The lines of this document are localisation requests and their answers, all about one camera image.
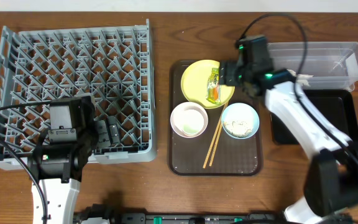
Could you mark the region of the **white tissue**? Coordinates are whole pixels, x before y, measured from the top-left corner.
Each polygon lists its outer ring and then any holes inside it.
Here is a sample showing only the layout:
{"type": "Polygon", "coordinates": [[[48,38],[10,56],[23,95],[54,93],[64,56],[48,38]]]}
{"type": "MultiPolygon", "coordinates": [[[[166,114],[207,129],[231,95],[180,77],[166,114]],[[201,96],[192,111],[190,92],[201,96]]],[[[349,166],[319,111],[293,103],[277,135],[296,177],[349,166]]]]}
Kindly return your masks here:
{"type": "Polygon", "coordinates": [[[294,70],[288,69],[288,71],[296,78],[296,82],[301,86],[310,86],[309,80],[313,78],[312,75],[297,74],[294,70]]]}

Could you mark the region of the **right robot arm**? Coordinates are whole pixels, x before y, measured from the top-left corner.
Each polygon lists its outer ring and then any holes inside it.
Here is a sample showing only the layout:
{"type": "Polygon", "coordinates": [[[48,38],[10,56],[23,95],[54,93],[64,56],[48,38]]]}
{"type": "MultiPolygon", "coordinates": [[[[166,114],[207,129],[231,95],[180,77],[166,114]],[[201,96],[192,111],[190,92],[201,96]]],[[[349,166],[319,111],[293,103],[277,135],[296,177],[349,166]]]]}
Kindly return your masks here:
{"type": "Polygon", "coordinates": [[[338,212],[358,205],[358,141],[333,126],[312,104],[297,73],[274,69],[264,36],[241,37],[235,46],[239,58],[221,62],[220,84],[264,98],[265,107],[287,127],[310,160],[303,196],[284,210],[285,221],[338,220],[338,212]]]}

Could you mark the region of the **pink bowl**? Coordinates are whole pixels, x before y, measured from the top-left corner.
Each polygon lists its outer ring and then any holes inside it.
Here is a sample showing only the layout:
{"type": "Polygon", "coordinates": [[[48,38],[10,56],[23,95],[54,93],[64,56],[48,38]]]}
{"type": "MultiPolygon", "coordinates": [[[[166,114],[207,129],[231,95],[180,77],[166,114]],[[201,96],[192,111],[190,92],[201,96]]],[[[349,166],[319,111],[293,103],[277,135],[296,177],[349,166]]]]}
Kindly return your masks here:
{"type": "Polygon", "coordinates": [[[184,138],[195,138],[195,137],[199,136],[200,134],[202,134],[208,126],[208,121],[209,121],[209,119],[208,119],[206,110],[199,104],[193,103],[193,102],[184,102],[184,103],[179,104],[178,106],[176,106],[173,109],[173,111],[170,115],[170,124],[171,124],[172,129],[174,130],[175,133],[177,133],[179,136],[184,137],[184,138]],[[183,124],[182,116],[183,116],[183,112],[186,110],[197,110],[203,115],[203,118],[204,118],[203,129],[201,130],[200,133],[198,133],[195,136],[188,136],[182,131],[182,124],[183,124]]]}

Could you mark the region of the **white cup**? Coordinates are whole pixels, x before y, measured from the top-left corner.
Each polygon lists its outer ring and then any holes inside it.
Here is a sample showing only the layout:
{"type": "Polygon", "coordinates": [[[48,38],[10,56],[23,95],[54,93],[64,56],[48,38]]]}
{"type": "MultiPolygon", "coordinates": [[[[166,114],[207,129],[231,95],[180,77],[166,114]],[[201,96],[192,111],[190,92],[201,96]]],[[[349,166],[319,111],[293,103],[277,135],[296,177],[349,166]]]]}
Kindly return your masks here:
{"type": "Polygon", "coordinates": [[[204,126],[203,115],[197,110],[186,110],[182,116],[182,131],[188,136],[195,136],[204,126]]]}

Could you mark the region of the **green snack wrapper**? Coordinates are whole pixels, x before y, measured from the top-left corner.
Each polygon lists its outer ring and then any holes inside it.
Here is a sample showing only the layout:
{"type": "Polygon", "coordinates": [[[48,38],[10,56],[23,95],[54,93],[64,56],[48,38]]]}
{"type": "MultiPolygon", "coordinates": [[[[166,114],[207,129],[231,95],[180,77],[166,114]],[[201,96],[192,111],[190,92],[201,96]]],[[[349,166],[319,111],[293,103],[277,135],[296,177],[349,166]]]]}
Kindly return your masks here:
{"type": "Polygon", "coordinates": [[[207,80],[207,94],[208,102],[218,105],[221,103],[220,99],[220,85],[219,85],[219,70],[217,68],[211,69],[211,74],[207,80]]]}

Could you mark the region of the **light blue bowl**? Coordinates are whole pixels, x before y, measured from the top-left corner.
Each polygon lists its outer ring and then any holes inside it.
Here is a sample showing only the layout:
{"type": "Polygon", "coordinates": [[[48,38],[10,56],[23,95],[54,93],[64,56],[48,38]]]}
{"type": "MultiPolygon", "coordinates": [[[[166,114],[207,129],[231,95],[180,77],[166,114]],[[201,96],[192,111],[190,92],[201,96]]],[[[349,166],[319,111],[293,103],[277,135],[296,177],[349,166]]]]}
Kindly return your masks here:
{"type": "Polygon", "coordinates": [[[247,121],[252,124],[252,133],[246,138],[236,138],[230,135],[223,126],[223,130],[234,139],[249,139],[256,134],[260,126],[260,118],[257,111],[246,103],[233,103],[230,104],[223,112],[222,122],[225,121],[247,121]]]}

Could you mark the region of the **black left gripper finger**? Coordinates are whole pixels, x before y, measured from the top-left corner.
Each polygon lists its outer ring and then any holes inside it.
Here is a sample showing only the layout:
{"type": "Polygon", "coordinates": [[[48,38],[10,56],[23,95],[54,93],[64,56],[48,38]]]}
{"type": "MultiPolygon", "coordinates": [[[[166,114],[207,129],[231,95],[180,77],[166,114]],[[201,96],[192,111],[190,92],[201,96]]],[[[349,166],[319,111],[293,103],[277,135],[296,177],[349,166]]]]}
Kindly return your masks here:
{"type": "Polygon", "coordinates": [[[119,144],[120,143],[119,127],[118,127],[117,119],[114,116],[107,117],[107,129],[111,140],[111,144],[119,144]]]}
{"type": "Polygon", "coordinates": [[[105,121],[96,121],[95,128],[98,133],[97,148],[106,148],[111,145],[110,137],[108,134],[107,124],[105,121]]]}

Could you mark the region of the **rice and food scraps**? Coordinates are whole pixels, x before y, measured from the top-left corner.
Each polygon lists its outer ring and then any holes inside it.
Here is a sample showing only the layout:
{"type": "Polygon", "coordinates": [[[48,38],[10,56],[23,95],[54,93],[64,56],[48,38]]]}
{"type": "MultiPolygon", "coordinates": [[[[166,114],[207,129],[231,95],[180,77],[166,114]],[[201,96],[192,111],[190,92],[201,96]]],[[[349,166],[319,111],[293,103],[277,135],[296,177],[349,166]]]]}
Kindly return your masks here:
{"type": "Polygon", "coordinates": [[[236,138],[246,138],[252,133],[252,124],[247,121],[225,121],[223,122],[225,130],[236,138]]]}

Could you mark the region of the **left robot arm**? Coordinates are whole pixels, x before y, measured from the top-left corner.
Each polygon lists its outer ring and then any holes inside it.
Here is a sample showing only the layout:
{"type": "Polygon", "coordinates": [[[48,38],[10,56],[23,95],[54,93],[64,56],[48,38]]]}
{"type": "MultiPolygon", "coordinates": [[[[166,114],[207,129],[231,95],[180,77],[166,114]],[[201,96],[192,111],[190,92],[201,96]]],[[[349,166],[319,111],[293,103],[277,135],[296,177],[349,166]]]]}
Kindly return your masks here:
{"type": "Polygon", "coordinates": [[[110,146],[107,121],[95,121],[89,93],[53,100],[50,127],[41,132],[27,165],[32,185],[34,223],[73,223],[82,171],[95,149],[110,146]]]}

